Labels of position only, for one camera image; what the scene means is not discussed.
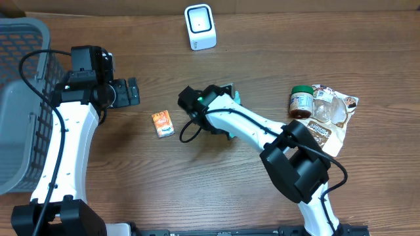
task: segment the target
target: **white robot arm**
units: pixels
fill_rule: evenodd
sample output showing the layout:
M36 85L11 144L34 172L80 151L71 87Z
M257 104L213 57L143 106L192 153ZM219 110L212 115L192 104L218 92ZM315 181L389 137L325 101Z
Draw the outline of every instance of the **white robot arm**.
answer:
M39 93L21 73L34 93L53 108L53 121L41 178L30 204L13 209L12 227L19 236L130 235L131 224L106 226L87 206L85 178L95 129L104 121L108 108L140 103L137 80L129 78L127 87L126 80L114 79L112 54L96 46L72 47L71 54L37 50L21 59L20 71L25 59L44 52L71 55L73 70L55 85L50 98ZM61 223L49 224L56 215Z
M233 134L247 142L259 153L262 153L266 149L266 144L275 142L278 136L284 131L283 127L285 124L271 121L249 111L243 106L235 103L230 94L231 92L228 92L227 90L224 91L224 88L219 88L214 85L207 87L207 89L201 93L187 87L180 93L178 104L190 114L193 120L196 120L196 123L201 128L210 130L214 133L227 132ZM255 122L268 128L273 133L266 132L260 126L256 125ZM282 149L282 152L285 153L288 150L289 148L285 146ZM304 169L310 165L311 163L309 160L300 163L300 167L297 168L297 173L302 175L307 174ZM273 180L273 178L280 178L281 176L272 174L270 177ZM305 222L304 228L309 235L333 235L333 230L328 223L327 216L320 200L321 194L326 191L327 188L327 182L320 182L315 189L311 189L312 196L310 196L309 201L307 201L308 199L305 199L306 202L300 201L298 203ZM328 196L326 195L324 199L329 219L332 221L335 231L338 231L340 225L339 220L333 213Z

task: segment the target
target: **small orange package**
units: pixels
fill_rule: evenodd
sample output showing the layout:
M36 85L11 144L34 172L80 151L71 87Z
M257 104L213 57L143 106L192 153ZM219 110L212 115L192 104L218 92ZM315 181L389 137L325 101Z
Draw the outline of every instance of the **small orange package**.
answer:
M155 123L157 136L159 138L170 136L175 133L167 110L153 114L152 119Z

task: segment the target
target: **jar lid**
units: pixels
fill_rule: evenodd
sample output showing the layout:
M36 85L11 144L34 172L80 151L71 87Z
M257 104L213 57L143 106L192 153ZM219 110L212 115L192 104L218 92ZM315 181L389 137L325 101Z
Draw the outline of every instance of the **jar lid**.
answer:
M294 86L293 89L291 89L292 94L297 93L297 92L307 92L311 95L314 95L314 89L308 85L298 85L298 86Z

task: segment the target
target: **small white box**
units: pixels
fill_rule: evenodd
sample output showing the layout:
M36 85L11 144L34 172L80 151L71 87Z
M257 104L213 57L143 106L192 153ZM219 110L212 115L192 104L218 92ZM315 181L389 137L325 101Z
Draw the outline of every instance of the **small white box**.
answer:
M216 29L211 9L207 4L192 5L185 9L185 21L192 50L216 46Z

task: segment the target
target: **wood grain surface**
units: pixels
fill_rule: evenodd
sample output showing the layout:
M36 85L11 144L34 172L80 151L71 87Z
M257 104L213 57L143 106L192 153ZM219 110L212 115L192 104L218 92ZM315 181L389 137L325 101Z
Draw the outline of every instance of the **wood grain surface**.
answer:
M203 3L200 0L1 0L4 1L13 2L25 12L87 16L180 15L186 7ZM206 0L205 3L213 14L249 14L416 10L420 0Z
M89 205L108 223L141 229L220 229L302 224L241 140L202 132L179 142L187 85L233 82L242 104L275 121L294 85L321 83L359 97L338 160L348 183L331 194L342 223L371 235L420 234L420 13L216 15L217 46L192 52L183 16L45 19L51 47L100 45L116 77L137 77L139 106L111 110L91 144ZM60 57L70 68L70 59ZM159 139L151 114L168 109L176 134ZM191 127L186 135L192 135ZM329 171L331 184L341 180ZM0 235L14 235L14 205L0 196Z

